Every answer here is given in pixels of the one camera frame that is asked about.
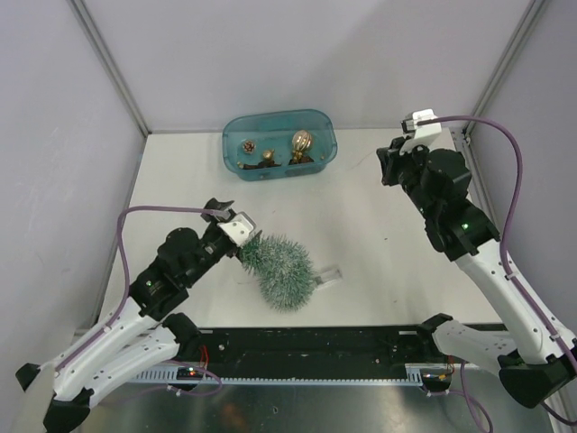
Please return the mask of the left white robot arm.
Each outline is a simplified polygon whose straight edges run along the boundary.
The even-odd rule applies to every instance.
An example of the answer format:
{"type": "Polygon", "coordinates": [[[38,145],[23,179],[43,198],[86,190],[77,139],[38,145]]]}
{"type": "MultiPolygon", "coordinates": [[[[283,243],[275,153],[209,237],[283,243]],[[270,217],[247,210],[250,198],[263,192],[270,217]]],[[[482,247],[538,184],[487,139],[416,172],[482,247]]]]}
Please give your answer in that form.
{"type": "Polygon", "coordinates": [[[144,271],[136,278],[124,273],[115,309],[52,360],[16,372],[24,399],[14,432],[71,432],[138,373],[197,354],[201,333],[176,309],[208,271],[256,234],[255,223],[230,202],[212,198],[197,213],[207,223],[202,235],[172,230],[144,271]]]}

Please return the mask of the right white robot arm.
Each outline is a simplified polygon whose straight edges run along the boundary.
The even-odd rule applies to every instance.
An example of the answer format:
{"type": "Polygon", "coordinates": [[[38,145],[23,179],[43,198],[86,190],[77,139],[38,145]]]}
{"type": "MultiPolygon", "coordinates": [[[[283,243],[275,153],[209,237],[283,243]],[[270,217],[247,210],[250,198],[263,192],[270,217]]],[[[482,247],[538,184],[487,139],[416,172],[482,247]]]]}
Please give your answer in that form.
{"type": "Polygon", "coordinates": [[[406,138],[376,151],[385,186],[400,186],[425,220],[426,236],[480,289],[508,331],[494,336],[437,314],[422,324],[417,354],[427,362],[452,355],[497,376],[520,405],[533,409],[571,382],[568,356],[531,308],[536,294],[510,258],[499,254],[500,235],[467,198],[472,174],[460,152],[418,145],[406,138]]]}

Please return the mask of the small frosted christmas tree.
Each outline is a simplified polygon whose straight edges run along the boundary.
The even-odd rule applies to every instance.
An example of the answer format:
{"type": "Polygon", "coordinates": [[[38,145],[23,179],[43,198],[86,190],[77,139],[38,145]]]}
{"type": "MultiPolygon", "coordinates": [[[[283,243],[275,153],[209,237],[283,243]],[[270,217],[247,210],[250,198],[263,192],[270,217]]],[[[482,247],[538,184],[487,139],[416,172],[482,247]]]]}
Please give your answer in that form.
{"type": "Polygon", "coordinates": [[[237,254],[259,284],[264,301],[280,312],[302,309],[315,290],[315,269],[307,249],[284,235],[256,235],[237,254]]]}

